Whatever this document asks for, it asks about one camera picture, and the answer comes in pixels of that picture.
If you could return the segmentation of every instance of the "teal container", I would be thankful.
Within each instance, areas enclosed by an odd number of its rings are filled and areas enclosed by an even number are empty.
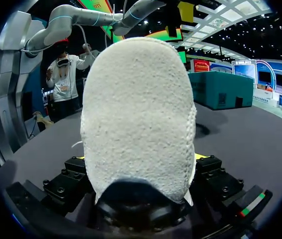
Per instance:
[[[188,73],[194,101],[213,110],[252,106],[253,79],[209,71]]]

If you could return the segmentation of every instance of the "foam block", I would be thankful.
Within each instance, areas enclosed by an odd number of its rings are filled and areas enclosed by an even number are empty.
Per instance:
[[[189,78],[169,44],[136,37],[101,52],[87,77],[81,116],[97,199],[115,180],[139,178],[181,200],[195,172],[195,116]]]

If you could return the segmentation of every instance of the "red sign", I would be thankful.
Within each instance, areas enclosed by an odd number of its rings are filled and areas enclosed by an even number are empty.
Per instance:
[[[194,72],[210,71],[210,62],[194,59]]]

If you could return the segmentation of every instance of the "white robotic arm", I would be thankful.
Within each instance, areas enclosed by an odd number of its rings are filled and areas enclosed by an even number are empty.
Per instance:
[[[125,16],[122,13],[105,13],[71,5],[58,6],[51,12],[48,27],[37,32],[26,43],[26,54],[28,57],[35,57],[43,49],[70,36],[72,26],[75,24],[112,25],[115,35],[125,35],[141,20],[165,5],[166,3],[157,0],[139,0],[127,11]]]

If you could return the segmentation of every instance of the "floor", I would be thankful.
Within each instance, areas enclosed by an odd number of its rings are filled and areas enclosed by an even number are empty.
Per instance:
[[[259,185],[273,198],[257,217],[262,225],[282,200],[282,119],[258,107],[212,111],[197,106],[196,153],[216,155],[223,167],[245,181],[245,189]],[[26,179],[42,188],[44,179],[60,173],[64,162],[82,156],[80,113],[63,119],[40,133],[0,169],[0,188]],[[74,220],[78,211],[68,214]]]
[[[282,118],[282,109],[281,108],[272,107],[269,104],[263,103],[263,102],[258,101],[258,100],[253,100],[253,106],[261,108],[265,111],[268,111],[268,112]]]

